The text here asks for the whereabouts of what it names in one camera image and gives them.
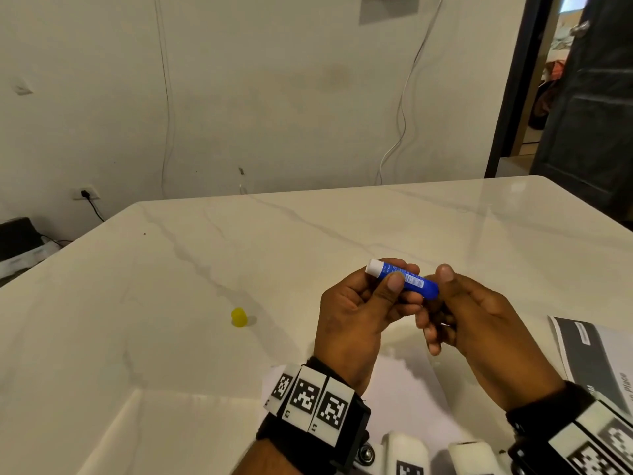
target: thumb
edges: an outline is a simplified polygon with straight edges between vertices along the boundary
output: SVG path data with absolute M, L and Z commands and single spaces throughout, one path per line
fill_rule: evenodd
M 457 323 L 481 311 L 481 307 L 459 282 L 451 265 L 440 265 L 436 270 L 439 293 L 445 305 L 453 313 Z
M 387 275 L 365 304 L 365 310 L 370 318 L 383 320 L 398 301 L 398 296 L 405 287 L 405 276 L 399 271 Z

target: dark gray door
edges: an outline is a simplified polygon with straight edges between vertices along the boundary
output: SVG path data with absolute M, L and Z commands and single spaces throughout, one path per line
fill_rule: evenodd
M 589 0 L 531 175 L 622 219 L 633 203 L 633 0 Z

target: lip balm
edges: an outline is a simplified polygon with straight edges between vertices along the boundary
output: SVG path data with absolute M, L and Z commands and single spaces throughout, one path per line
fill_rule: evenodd
M 439 295 L 439 287 L 430 280 L 414 275 L 410 271 L 399 269 L 390 263 L 381 262 L 380 260 L 371 259 L 367 263 L 365 273 L 376 277 L 379 280 L 384 279 L 393 271 L 399 271 L 405 276 L 405 290 L 415 291 L 427 300 L 435 300 Z

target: gray patch on wall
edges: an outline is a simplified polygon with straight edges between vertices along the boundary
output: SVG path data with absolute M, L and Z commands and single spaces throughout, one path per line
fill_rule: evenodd
M 361 0 L 359 24 L 414 15 L 419 9 L 420 0 Z

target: door handle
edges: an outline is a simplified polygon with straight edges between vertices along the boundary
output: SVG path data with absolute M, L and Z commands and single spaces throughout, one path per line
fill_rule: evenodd
M 589 20 L 583 21 L 582 23 L 577 24 L 571 30 L 569 30 L 569 34 L 576 38 L 582 38 L 587 34 L 590 28 L 591 23 L 589 22 Z

